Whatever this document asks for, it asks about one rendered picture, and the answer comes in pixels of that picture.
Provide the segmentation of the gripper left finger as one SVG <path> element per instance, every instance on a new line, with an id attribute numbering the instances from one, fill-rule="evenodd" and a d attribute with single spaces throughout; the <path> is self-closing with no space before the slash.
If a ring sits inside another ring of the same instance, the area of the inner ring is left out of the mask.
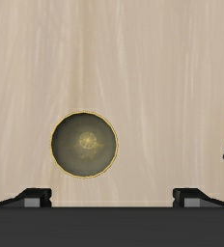
<path id="1" fill-rule="evenodd" d="M 0 207 L 52 207 L 50 188 L 27 188 L 14 198 L 0 202 Z"/>

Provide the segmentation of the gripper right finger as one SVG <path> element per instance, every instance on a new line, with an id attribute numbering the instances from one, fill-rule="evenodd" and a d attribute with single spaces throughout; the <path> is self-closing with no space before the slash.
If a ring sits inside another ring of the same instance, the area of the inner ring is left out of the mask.
<path id="1" fill-rule="evenodd" d="M 198 188 L 175 188 L 173 207 L 224 207 L 224 202 L 210 198 Z"/>

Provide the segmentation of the dark gold-rimmed porcelain bowl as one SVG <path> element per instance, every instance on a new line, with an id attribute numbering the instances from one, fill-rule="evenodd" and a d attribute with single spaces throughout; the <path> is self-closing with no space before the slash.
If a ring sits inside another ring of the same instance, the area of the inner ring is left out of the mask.
<path id="1" fill-rule="evenodd" d="M 56 165 L 75 178 L 106 172 L 118 153 L 118 137 L 109 121 L 93 112 L 74 112 L 59 121 L 50 140 Z"/>

